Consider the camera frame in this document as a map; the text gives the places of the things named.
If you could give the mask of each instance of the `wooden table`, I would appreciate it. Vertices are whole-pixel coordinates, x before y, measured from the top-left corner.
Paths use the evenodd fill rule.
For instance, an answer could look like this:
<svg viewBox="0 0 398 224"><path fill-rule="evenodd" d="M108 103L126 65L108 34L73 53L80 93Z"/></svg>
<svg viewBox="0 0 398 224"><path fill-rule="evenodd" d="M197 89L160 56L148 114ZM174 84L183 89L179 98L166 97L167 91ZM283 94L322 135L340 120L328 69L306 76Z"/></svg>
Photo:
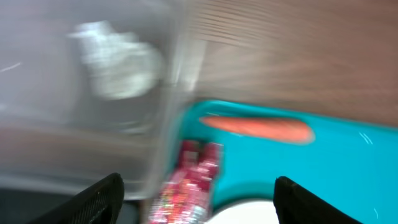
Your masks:
<svg viewBox="0 0 398 224"><path fill-rule="evenodd" d="M398 126L398 1L202 0L197 93Z"/></svg>

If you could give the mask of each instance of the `red packet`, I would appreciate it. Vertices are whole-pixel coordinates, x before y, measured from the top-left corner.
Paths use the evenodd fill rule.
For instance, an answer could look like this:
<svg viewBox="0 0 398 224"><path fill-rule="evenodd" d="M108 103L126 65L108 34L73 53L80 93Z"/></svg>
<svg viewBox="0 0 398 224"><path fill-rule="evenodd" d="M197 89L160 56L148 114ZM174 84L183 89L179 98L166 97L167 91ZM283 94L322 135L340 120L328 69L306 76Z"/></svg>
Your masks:
<svg viewBox="0 0 398 224"><path fill-rule="evenodd" d="M207 221L211 186L218 175L221 147L209 143L202 152L199 147L196 141L182 142L177 169L152 207L150 224L199 224Z"/></svg>

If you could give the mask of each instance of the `orange carrot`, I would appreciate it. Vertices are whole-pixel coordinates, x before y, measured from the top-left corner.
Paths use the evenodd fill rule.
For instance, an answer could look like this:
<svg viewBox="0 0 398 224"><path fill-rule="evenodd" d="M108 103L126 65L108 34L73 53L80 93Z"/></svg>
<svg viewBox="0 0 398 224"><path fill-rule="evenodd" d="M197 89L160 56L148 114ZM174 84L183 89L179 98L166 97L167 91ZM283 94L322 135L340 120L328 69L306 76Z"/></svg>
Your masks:
<svg viewBox="0 0 398 224"><path fill-rule="evenodd" d="M202 122L224 131L276 141L306 143L314 139L311 128L296 119L207 116Z"/></svg>

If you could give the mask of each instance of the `clear plastic container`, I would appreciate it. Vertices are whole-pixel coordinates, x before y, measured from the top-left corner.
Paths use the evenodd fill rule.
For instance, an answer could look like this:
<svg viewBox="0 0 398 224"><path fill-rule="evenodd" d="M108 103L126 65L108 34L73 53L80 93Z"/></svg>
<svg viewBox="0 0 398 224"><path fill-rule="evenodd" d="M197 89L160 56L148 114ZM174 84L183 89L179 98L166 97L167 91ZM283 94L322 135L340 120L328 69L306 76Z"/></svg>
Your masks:
<svg viewBox="0 0 398 224"><path fill-rule="evenodd" d="M184 14L179 0L1 1L0 187L75 194L119 172L127 199L151 196L182 97ZM70 34L96 21L162 54L160 80L145 95L92 94Z"/></svg>

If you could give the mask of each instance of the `white plastic bag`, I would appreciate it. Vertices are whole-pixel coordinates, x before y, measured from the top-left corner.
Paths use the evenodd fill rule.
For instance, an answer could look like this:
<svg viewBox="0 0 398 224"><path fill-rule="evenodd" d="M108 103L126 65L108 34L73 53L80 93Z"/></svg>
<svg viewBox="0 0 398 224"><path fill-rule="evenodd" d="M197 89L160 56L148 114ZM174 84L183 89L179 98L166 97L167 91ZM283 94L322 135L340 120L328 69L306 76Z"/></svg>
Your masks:
<svg viewBox="0 0 398 224"><path fill-rule="evenodd" d="M144 95L160 79L163 58L132 32L118 34L109 22L91 22L76 27L82 61L90 70L93 93L105 100Z"/></svg>

